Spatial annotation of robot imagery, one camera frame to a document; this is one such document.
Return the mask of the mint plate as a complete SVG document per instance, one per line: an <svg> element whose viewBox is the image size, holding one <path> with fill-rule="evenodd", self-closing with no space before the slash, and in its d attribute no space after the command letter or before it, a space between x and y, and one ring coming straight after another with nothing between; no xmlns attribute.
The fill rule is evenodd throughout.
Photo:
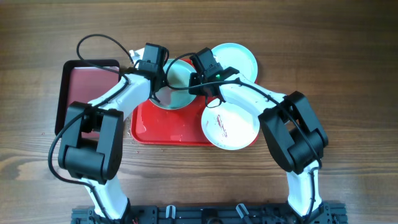
<svg viewBox="0 0 398 224"><path fill-rule="evenodd" d="M167 75L169 85L176 88L187 87L190 74L193 72L195 72L195 69L188 62L183 60L176 61ZM150 101L165 110L177 110L186 107L196 98L195 95L189 94L188 90L173 90L168 86L161 88L155 95L159 102L154 99L150 99Z"/></svg>
<svg viewBox="0 0 398 224"><path fill-rule="evenodd" d="M233 67L249 81L256 82L258 65L255 56L245 46L237 43L224 43L212 48L213 57L223 69Z"/></svg>

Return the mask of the white plate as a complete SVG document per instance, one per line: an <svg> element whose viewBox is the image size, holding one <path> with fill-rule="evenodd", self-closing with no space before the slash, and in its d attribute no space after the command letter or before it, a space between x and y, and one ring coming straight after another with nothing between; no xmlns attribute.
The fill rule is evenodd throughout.
<svg viewBox="0 0 398 224"><path fill-rule="evenodd" d="M201 128L213 145L234 151L254 143L260 125L258 119L244 109L215 99L203 110Z"/></svg>

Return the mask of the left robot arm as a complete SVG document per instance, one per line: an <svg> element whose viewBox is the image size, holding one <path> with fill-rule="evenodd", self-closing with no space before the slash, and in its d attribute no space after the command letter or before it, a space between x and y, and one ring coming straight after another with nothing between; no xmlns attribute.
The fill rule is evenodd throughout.
<svg viewBox="0 0 398 224"><path fill-rule="evenodd" d="M94 203L98 223L132 223L130 201L118 169L123 156L124 120L165 86L163 72L130 71L119 75L91 69L63 81L60 104L63 124L56 125L58 164L71 184L84 186Z"/></svg>

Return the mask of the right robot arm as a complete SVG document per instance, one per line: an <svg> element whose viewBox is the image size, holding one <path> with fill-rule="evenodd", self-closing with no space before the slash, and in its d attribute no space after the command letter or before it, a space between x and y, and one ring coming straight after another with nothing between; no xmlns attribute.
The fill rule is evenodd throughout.
<svg viewBox="0 0 398 224"><path fill-rule="evenodd" d="M191 93L209 93L259 120L272 158L287 174L288 204L303 221L313 220L322 203L318 172L328 136L306 96L267 90L242 74L206 81L193 73L188 86Z"/></svg>

